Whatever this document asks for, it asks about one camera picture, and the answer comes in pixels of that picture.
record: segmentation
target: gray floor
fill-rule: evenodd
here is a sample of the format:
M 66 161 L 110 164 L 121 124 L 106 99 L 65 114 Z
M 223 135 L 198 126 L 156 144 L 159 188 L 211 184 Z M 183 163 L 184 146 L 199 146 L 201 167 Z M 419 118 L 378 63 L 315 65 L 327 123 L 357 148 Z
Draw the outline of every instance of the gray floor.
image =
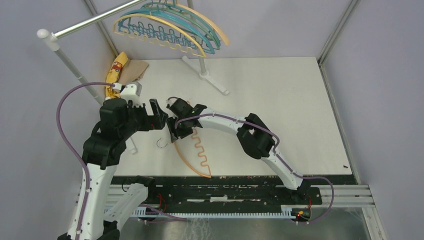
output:
M 315 216 L 321 210 L 313 209 Z M 296 226 L 286 219 L 191 219 L 144 225 L 129 219 L 121 240 L 369 240 L 361 209 L 332 209 L 322 220 Z

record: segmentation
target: white table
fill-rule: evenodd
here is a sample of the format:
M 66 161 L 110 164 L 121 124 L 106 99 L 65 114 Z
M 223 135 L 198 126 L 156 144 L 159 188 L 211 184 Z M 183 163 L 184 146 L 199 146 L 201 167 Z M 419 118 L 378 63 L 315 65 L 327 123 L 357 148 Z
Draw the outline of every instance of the white table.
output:
M 281 139 L 279 149 L 292 166 L 306 175 L 350 175 L 352 171 L 336 124 L 323 79 L 314 57 L 206 59 L 213 77 L 230 90 L 223 96 L 181 60 L 149 60 L 139 82 L 141 98 L 152 114 L 149 99 L 162 110 L 166 99 L 177 96 L 191 105 L 203 104 L 235 116 L 257 114 Z M 275 175 L 260 160 L 247 156 L 236 136 L 213 129 L 198 134 L 213 176 Z M 197 176 L 179 158 L 172 144 L 165 145 L 168 129 L 133 135 L 138 153 L 124 152 L 116 176 Z M 181 150 L 200 172 L 198 149 L 190 137 L 178 140 Z

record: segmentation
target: yellow clothes hanger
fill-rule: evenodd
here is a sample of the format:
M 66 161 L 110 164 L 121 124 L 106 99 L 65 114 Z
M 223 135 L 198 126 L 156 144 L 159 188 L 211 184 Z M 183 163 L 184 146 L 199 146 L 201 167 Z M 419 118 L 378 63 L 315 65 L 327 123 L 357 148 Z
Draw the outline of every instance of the yellow clothes hanger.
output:
M 197 16 L 199 16 L 199 18 L 202 18 L 205 22 L 207 22 L 214 30 L 215 32 L 218 33 L 218 35 L 221 36 L 222 41 L 224 42 L 225 45 L 229 45 L 230 44 L 230 39 L 227 37 L 227 35 L 221 30 L 220 27 L 218 27 L 213 21 L 211 21 L 209 18 L 207 18 L 206 16 L 204 16 L 203 14 L 201 14 L 200 12 L 189 8 L 188 6 L 182 5 L 178 3 L 178 0 L 175 0 L 175 5 L 177 5 L 178 7 L 181 7 L 187 11 L 190 11 L 194 14 L 196 14 Z
M 116 31 L 116 26 L 117 26 L 117 24 L 118 24 L 119 21 L 122 21 L 124 19 L 129 19 L 129 18 L 132 18 L 132 17 L 148 18 L 148 19 L 150 19 L 152 21 L 159 22 L 161 24 L 167 25 L 167 26 L 169 26 L 169 27 L 177 30 L 178 32 L 180 32 L 181 34 L 183 34 L 188 40 L 192 41 L 197 46 L 197 49 L 199 50 L 199 53 L 197 53 L 196 51 L 194 51 L 193 48 L 191 48 L 189 46 L 186 49 L 184 49 L 178 43 L 176 43 L 175 46 L 173 46 L 173 44 L 170 43 L 169 41 L 166 41 L 166 40 L 165 41 L 160 41 L 157 37 L 152 37 L 154 40 L 153 41 L 150 41 L 149 40 L 149 37 L 147 36 L 147 34 L 145 34 L 145 35 L 143 35 L 141 37 L 136 32 L 133 32 L 132 34 L 130 34 L 129 32 L 126 32 L 127 30 L 124 30 L 125 32 Z M 202 46 L 200 46 L 200 44 L 194 38 L 192 38 L 190 35 L 188 35 L 185 31 L 183 31 L 181 28 L 175 26 L 174 24 L 172 24 L 172 23 L 170 23 L 168 21 L 165 21 L 165 20 L 163 20 L 161 18 L 152 16 L 152 15 L 147 15 L 147 14 L 142 14 L 142 13 L 134 13 L 134 14 L 128 14 L 128 15 L 121 16 L 120 18 L 118 18 L 113 23 L 113 32 L 116 33 L 116 34 L 119 34 L 119 35 L 123 35 L 123 36 L 127 34 L 130 38 L 135 38 L 135 36 L 138 36 L 139 37 L 138 39 L 140 39 L 141 41 L 146 41 L 147 40 L 151 44 L 159 44 L 162 47 L 169 47 L 169 48 L 174 49 L 174 50 L 177 50 L 179 48 L 179 50 L 181 52 L 183 52 L 183 53 L 191 52 L 191 54 L 193 54 L 195 56 L 203 57 L 203 58 L 206 57 L 205 51 L 203 51 Z

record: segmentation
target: clothes hanger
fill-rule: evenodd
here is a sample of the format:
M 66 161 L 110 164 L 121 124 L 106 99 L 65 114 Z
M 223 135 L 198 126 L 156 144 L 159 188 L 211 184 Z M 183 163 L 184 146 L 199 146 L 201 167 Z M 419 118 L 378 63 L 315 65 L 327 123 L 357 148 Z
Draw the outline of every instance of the clothes hanger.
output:
M 182 4 L 179 4 L 178 3 L 178 0 L 172 0 L 172 2 L 176 5 L 176 6 L 178 6 L 178 7 L 180 7 L 180 8 L 183 8 L 183 9 L 185 9 L 185 10 L 187 10 L 187 11 L 189 11 L 189 12 L 192 12 L 193 14 L 195 14 L 195 15 L 197 15 L 197 16 L 199 16 L 201 19 L 203 19 L 205 22 L 207 22 L 209 25 L 211 25 L 212 26 L 212 28 L 215 30 L 215 32 L 217 32 L 220 36 L 221 36 L 221 38 L 222 38 L 222 41 L 224 42 L 224 44 L 225 45 L 229 45 L 230 44 L 230 39 L 228 38 L 228 36 L 224 33 L 224 31 L 222 31 L 221 30 L 221 28 L 219 28 L 213 21 L 211 21 L 209 18 L 207 18 L 206 16 L 204 16 L 203 14 L 201 14 L 200 12 L 198 12 L 198 11 L 196 11 L 196 10 L 194 10 L 194 9 L 191 9 L 191 8 L 189 8 L 188 6 L 185 6 L 185 5 L 182 5 Z
M 210 34 L 212 34 L 213 35 L 213 37 L 214 37 L 214 39 L 216 39 L 216 41 L 214 41 L 215 42 L 215 44 L 216 44 L 216 46 L 217 47 L 220 47 L 221 46 L 221 42 L 220 42 L 220 39 L 218 38 L 218 36 L 217 36 L 217 34 L 216 34 L 216 31 L 214 30 L 214 27 L 209 23 L 209 22 L 211 22 L 213 25 L 215 25 L 216 26 L 216 24 L 215 23 L 213 23 L 212 21 L 210 21 L 209 20 L 209 22 L 207 22 L 207 21 L 205 21 L 202 17 L 200 17 L 200 16 L 198 16 L 197 14 L 195 14 L 195 13 L 193 13 L 193 12 L 191 12 L 191 11 L 189 11 L 189 10 L 187 10 L 186 8 L 185 8 L 185 6 L 179 6 L 179 5 L 176 5 L 176 1 L 172 1 L 173 3 L 168 3 L 168 0 L 165 0 L 165 2 L 161 2 L 161 0 L 159 1 L 159 2 L 157 2 L 157 1 L 152 1 L 152 2 L 148 2 L 148 3 L 145 3 L 143 6 L 142 6 L 142 8 L 144 8 L 144 7 L 152 7 L 152 6 L 156 6 L 157 8 L 160 8 L 160 9 L 171 9 L 171 10 L 173 10 L 173 11 L 175 11 L 175 12 L 179 12 L 180 14 L 182 14 L 182 15 L 188 15 L 188 16 L 193 16 L 194 18 L 195 18 L 195 20 L 196 21 L 199 21 L 199 23 L 200 24 L 202 24 L 202 25 L 204 25 L 207 29 L 208 29 L 208 33 L 210 33 Z
M 143 23 L 140 21 L 138 22 L 138 25 L 131 24 L 131 18 L 133 17 L 147 18 L 152 21 L 156 21 L 161 24 L 167 25 L 168 27 L 172 29 L 169 29 L 168 31 L 169 33 L 166 33 L 163 27 L 159 26 L 158 27 L 159 31 L 157 31 L 153 28 L 153 25 L 151 25 L 150 23 L 148 24 L 149 28 L 144 27 Z M 124 26 L 125 20 L 128 20 L 127 26 Z M 173 29 L 180 32 L 180 37 L 175 35 Z M 183 53 L 189 53 L 191 51 L 191 54 L 195 56 L 206 57 L 205 51 L 203 50 L 202 46 L 200 46 L 200 44 L 195 39 L 193 39 L 181 28 L 156 16 L 142 14 L 142 13 L 134 13 L 134 14 L 121 16 L 113 23 L 113 32 L 119 35 L 128 35 L 130 38 L 138 37 L 138 39 L 140 39 L 141 41 L 148 41 L 149 43 L 152 43 L 152 44 L 159 44 L 162 47 L 169 47 L 174 50 L 179 49 Z M 181 44 L 183 44 L 184 47 L 185 45 L 188 45 L 188 46 L 186 49 L 184 49 Z M 194 51 L 193 45 L 195 45 L 198 48 L 199 53 L 196 53 L 196 51 Z
M 206 44 L 207 47 L 203 47 L 203 45 L 200 44 L 200 46 L 202 46 L 205 53 L 215 54 L 215 50 L 214 50 L 214 47 L 212 46 L 211 42 L 197 28 L 195 28 L 191 24 L 187 23 L 186 21 L 181 20 L 180 18 L 178 18 L 175 15 L 168 14 L 167 12 L 163 12 L 163 11 L 156 11 L 156 10 L 152 11 L 152 10 L 147 9 L 147 8 L 140 8 L 140 9 L 137 9 L 137 10 L 130 11 L 123 16 L 128 16 L 128 15 L 131 15 L 131 14 L 146 14 L 146 15 L 148 14 L 148 15 L 155 16 L 155 17 L 158 17 L 158 18 L 162 18 L 162 19 L 177 23 L 178 25 L 184 26 L 184 28 L 189 29 L 190 32 L 192 32 L 192 33 L 194 33 L 194 35 L 198 36 L 201 39 L 202 43 Z M 119 23 L 119 26 L 122 26 L 122 25 L 123 25 L 123 21 L 121 21 Z
M 215 46 L 216 46 L 216 47 L 214 47 L 215 50 L 219 50 L 220 49 L 221 40 L 218 38 L 218 36 L 215 34 L 215 32 L 214 31 L 211 32 L 209 29 L 207 29 L 205 27 L 205 25 L 200 24 L 196 20 L 193 20 L 191 17 L 187 16 L 187 14 L 182 14 L 179 11 L 172 10 L 169 7 L 159 7 L 159 6 L 151 7 L 151 6 L 145 6 L 142 9 L 149 9 L 151 11 L 157 11 L 157 10 L 165 11 L 165 12 L 168 12 L 169 14 L 172 14 L 172 15 L 175 15 L 175 16 L 181 18 L 181 19 L 184 19 L 187 22 L 190 22 L 192 25 L 196 26 L 199 30 L 201 30 L 201 31 L 204 32 L 203 36 L 205 36 L 206 39 L 208 39 L 209 41 L 213 41 L 215 43 Z M 139 9 L 137 9 L 137 10 L 133 10 L 133 11 L 127 12 L 126 14 L 134 14 L 134 13 L 139 13 L 139 12 L 140 12 Z M 178 27 L 181 28 L 182 30 L 186 31 L 189 34 L 195 35 L 194 32 L 190 31 L 189 29 L 185 29 L 184 26 L 180 26 L 179 25 Z

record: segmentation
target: metal hook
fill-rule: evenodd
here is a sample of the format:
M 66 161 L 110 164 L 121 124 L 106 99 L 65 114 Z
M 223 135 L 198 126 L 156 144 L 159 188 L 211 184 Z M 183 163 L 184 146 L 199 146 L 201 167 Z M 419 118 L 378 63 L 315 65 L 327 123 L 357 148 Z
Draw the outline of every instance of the metal hook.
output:
M 169 142 L 165 145 L 165 146 L 159 146 L 159 141 L 162 140 L 162 137 L 159 138 L 159 140 L 156 141 L 156 146 L 160 149 L 166 148 L 168 146 L 168 144 L 170 144 Z

